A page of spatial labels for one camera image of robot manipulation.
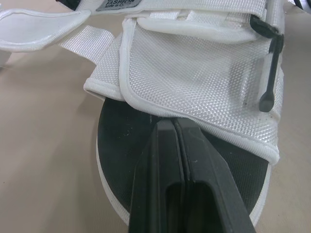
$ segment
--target beige table surface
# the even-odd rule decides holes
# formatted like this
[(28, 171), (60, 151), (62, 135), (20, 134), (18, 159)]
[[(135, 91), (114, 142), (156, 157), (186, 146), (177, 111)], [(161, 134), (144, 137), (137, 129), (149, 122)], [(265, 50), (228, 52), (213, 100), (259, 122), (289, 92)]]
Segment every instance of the beige table surface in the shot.
[[(3, 8), (68, 9), (54, 0)], [(281, 159), (258, 233), (311, 232), (311, 16), (287, 3)], [(117, 35), (122, 17), (89, 23)], [(0, 71), (0, 232), (125, 233), (100, 181), (95, 139), (103, 102), (83, 90), (95, 65), (57, 46), (13, 54)]]

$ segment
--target brand label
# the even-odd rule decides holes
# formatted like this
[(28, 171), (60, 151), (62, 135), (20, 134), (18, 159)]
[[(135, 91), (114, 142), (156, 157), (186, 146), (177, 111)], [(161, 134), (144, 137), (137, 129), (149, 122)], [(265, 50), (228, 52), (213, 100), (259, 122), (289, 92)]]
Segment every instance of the brand label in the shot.
[(141, 0), (105, 0), (96, 11), (119, 10), (135, 7)]

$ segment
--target black plastic clip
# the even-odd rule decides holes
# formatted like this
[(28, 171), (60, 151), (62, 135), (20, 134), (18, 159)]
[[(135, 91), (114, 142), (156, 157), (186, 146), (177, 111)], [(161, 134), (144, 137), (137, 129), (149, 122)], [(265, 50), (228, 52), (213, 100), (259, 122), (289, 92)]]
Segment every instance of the black plastic clip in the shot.
[(189, 119), (158, 122), (135, 169), (129, 233), (255, 233), (226, 161)]
[(266, 92), (261, 96), (259, 100), (259, 110), (264, 113), (268, 113), (274, 106), (274, 83), (276, 80), (276, 71), (279, 54), (282, 52), (284, 46), (284, 35), (279, 34), (278, 30), (270, 24), (262, 21), (255, 15), (251, 15), (250, 25), (254, 31), (271, 40), (269, 47), (269, 53), (273, 53), (272, 62), (270, 66), (269, 79)]

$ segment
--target white mesh upper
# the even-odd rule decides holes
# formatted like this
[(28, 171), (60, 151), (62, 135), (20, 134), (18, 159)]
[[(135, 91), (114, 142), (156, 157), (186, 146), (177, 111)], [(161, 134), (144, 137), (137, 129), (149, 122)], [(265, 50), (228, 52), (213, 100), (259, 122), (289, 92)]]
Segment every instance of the white mesh upper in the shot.
[[(268, 78), (262, 74), (269, 39), (228, 45), (133, 25), (130, 19), (124, 23), (120, 54), (121, 92), (130, 105), (158, 116), (191, 118), (272, 164), (278, 161), (281, 75), (273, 110), (262, 113), (258, 106), (262, 79)], [(130, 27), (135, 27), (132, 43)]]

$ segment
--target black insole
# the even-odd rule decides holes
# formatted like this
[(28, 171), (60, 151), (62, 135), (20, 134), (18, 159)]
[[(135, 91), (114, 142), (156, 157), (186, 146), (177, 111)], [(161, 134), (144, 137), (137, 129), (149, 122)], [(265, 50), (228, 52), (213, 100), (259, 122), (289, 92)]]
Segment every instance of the black insole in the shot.
[[(98, 152), (110, 189), (129, 212), (135, 165), (155, 124), (163, 119), (132, 108), (126, 102), (106, 99), (98, 125)], [(226, 160), (249, 213), (266, 176), (268, 161), (203, 132)]]

